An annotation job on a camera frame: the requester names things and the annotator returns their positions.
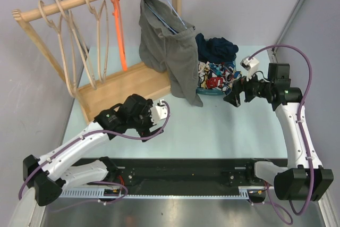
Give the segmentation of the navy blue shorts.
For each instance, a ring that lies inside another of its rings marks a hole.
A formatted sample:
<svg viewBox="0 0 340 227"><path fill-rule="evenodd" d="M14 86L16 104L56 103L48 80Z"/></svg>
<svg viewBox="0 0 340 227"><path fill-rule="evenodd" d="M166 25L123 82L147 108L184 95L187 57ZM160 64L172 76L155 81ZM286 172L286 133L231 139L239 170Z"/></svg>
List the navy blue shorts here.
<svg viewBox="0 0 340 227"><path fill-rule="evenodd" d="M236 53L239 47L232 42L221 38L210 38L206 40L202 33L195 37L198 49L198 60L200 62L210 62L221 64L233 62L236 59Z"/></svg>

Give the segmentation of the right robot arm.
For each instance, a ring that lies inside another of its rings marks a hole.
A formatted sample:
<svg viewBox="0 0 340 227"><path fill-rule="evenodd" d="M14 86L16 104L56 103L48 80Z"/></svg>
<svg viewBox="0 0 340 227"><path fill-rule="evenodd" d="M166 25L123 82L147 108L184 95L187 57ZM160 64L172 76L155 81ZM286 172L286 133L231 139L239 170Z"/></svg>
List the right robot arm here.
<svg viewBox="0 0 340 227"><path fill-rule="evenodd" d="M282 128L287 166L257 161L245 171L246 181L251 185L266 181L274 186L280 200L318 201L333 182L334 175L332 170L323 167L315 152L305 121L305 108L301 105L301 89L291 87L289 75L289 64L270 63L267 80L259 80L255 74L250 79L238 78L224 101L239 107L240 93L244 93L246 102L264 98L271 104Z"/></svg>

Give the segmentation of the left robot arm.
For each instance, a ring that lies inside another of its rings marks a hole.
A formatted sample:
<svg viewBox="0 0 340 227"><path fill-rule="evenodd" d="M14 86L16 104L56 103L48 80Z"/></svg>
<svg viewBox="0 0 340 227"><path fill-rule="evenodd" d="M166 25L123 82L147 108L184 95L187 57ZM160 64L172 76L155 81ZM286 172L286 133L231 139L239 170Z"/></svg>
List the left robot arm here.
<svg viewBox="0 0 340 227"><path fill-rule="evenodd" d="M151 130L157 123L165 124L170 117L169 105L160 100L132 94L125 102L117 103L102 110L77 136L51 152L23 160L23 187L35 191L39 206L54 202L63 191L84 184L119 186L115 194L127 194L117 165L107 156L89 164L74 166L86 153L116 137L146 142L164 131L164 127ZM135 130L138 136L128 136L126 132Z"/></svg>

